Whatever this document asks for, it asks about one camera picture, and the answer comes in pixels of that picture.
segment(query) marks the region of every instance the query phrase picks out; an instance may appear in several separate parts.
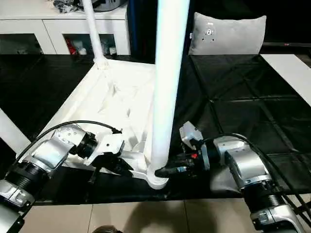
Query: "floor tile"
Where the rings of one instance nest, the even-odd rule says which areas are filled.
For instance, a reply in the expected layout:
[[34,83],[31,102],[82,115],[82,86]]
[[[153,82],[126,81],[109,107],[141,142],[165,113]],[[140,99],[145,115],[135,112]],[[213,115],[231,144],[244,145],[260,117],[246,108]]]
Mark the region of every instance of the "floor tile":
[[87,233],[92,205],[35,206],[21,233]]
[[185,201],[190,233],[257,232],[243,199]]
[[124,233],[188,232],[183,201],[94,205],[88,232],[102,225],[114,225]]

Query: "black table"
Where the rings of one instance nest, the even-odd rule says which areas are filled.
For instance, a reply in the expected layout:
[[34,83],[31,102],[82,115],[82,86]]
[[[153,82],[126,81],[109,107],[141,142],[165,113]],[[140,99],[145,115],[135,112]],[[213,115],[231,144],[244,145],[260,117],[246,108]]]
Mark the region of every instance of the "black table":
[[[0,56],[0,108],[33,140],[89,71],[92,59],[69,55]],[[117,59],[134,61],[128,56]],[[269,154],[300,193],[311,192],[311,108],[260,56],[185,58],[170,156],[181,151],[178,129],[187,120],[204,137],[222,132],[247,136]],[[3,176],[14,153],[1,140],[0,149]],[[170,180],[164,189],[153,190],[144,180],[110,174],[101,174],[90,188],[90,171],[61,167],[37,204],[238,197],[236,192],[210,184],[223,170],[213,166],[209,173]]]

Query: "black cable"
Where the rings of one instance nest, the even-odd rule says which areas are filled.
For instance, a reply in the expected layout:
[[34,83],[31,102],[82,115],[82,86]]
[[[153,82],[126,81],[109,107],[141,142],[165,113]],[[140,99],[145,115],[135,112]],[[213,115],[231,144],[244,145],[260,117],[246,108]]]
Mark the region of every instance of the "black cable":
[[237,134],[237,133],[222,133],[220,135],[218,135],[217,137],[211,137],[211,138],[205,138],[203,140],[201,140],[200,142],[203,144],[207,141],[212,141],[218,137],[222,137],[222,136],[232,136],[232,137],[236,137],[240,140],[242,140],[243,142],[246,142],[249,146],[251,146],[255,152],[258,153],[259,156],[263,157],[265,160],[267,160],[269,162],[269,164],[273,167],[273,169],[279,174],[279,176],[282,178],[282,180],[286,183],[286,185],[288,186],[288,188],[290,189],[290,191],[296,196],[296,198],[299,200],[299,202],[301,203],[301,205],[304,207],[305,211],[307,212],[309,218],[311,219],[311,211],[308,208],[307,204],[303,201],[303,199],[301,198],[301,196],[298,194],[298,192],[296,191],[296,189],[292,186],[292,184],[288,181],[288,179],[284,176],[283,172],[278,168],[278,166],[273,162],[273,160],[266,154],[264,153],[261,149],[259,149],[255,144],[253,144],[251,141],[249,141],[247,138],[245,138],[244,136]]
[[[35,144],[37,143],[41,138],[43,138],[45,135],[47,135],[48,133],[52,132],[53,130],[56,130],[62,126],[66,126],[66,125],[70,125],[70,124],[77,124],[77,123],[87,123],[87,124],[94,124],[94,125],[100,125],[106,128],[111,129],[112,133],[122,133],[122,131],[117,130],[116,128],[104,124],[104,123],[100,123],[97,121],[92,121],[92,120],[72,120],[72,121],[67,121],[58,125],[53,126],[52,128],[49,128],[48,130],[46,130],[45,132],[43,132],[42,134],[40,134],[34,141],[32,141],[17,157],[17,159],[14,161],[14,163],[11,165],[11,168],[14,167],[18,161],[21,159],[21,157]],[[11,171],[11,169],[9,169],[6,173],[5,176],[8,175],[8,173]]]

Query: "gray cushion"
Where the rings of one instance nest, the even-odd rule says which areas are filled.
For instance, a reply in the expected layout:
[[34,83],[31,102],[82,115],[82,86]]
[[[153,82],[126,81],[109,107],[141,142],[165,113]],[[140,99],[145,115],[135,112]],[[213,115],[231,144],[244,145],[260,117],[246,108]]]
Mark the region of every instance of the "gray cushion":
[[265,27],[266,16],[221,20],[196,12],[189,54],[258,54]]

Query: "white tube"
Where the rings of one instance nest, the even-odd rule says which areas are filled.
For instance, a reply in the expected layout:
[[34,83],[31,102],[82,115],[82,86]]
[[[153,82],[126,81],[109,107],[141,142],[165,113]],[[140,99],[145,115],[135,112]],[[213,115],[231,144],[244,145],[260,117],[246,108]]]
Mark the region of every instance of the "white tube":
[[190,0],[159,0],[151,170],[168,160]]
[[10,120],[10,118],[0,109],[0,138],[19,154],[26,146],[30,144],[28,138],[19,130],[19,128]]
[[99,38],[98,31],[96,29],[94,10],[91,0],[83,0],[83,7],[86,13],[86,19],[89,27],[91,43],[93,47],[94,57],[96,63],[101,63],[103,60],[106,61],[104,57],[101,40]]

